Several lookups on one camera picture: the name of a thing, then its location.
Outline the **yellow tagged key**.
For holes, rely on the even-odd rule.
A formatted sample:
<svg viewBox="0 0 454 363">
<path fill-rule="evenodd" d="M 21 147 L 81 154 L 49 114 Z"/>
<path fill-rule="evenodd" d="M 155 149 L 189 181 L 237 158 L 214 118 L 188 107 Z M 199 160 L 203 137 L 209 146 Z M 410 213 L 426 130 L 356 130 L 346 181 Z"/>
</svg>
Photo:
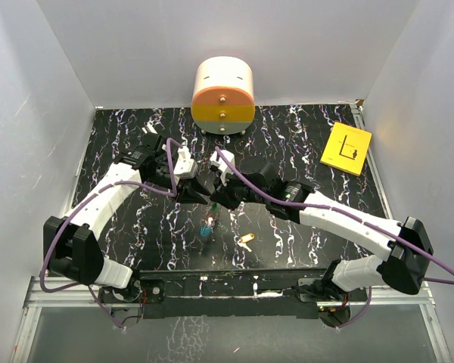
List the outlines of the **yellow tagged key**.
<svg viewBox="0 0 454 363">
<path fill-rule="evenodd" d="M 246 249 L 248 252 L 251 252 L 252 249 L 249 247 L 249 243 L 252 242 L 255 239 L 255 235 L 252 233 L 246 234 L 242 237 L 240 237 L 238 241 L 238 246 L 243 247 Z"/>
</svg>

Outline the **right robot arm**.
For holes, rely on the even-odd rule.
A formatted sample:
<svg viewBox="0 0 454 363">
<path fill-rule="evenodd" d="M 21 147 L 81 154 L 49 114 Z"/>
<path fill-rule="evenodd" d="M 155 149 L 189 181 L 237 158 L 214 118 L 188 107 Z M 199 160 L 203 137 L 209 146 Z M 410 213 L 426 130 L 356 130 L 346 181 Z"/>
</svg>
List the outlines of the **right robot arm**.
<svg viewBox="0 0 454 363">
<path fill-rule="evenodd" d="M 320 228 L 369 251 L 370 256 L 334 260 L 323 278 L 312 284 L 315 294 L 338 300 L 355 289 L 387 285 L 401 293 L 419 292 L 434 251 L 422 221 L 383 219 L 338 203 L 309 185 L 282 180 L 262 157 L 234 169 L 227 150 L 210 157 L 216 171 L 210 199 L 227 209 L 258 203 L 278 219 Z"/>
</svg>

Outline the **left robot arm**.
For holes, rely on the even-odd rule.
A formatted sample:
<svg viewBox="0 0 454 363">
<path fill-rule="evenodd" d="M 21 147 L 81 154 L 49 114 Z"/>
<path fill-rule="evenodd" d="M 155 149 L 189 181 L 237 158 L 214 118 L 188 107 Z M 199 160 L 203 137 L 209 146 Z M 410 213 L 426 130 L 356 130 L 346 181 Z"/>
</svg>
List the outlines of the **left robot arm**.
<svg viewBox="0 0 454 363">
<path fill-rule="evenodd" d="M 141 283 L 133 270 L 108 259 L 98 245 L 103 228 L 138 189 L 176 203 L 206 203 L 210 191 L 197 179 L 197 162 L 189 149 L 172 138 L 148 132 L 135 147 L 120 152 L 86 198 L 63 217 L 43 226 L 46 272 L 68 278 L 71 286 L 112 287 L 124 301 L 137 299 Z"/>
</svg>

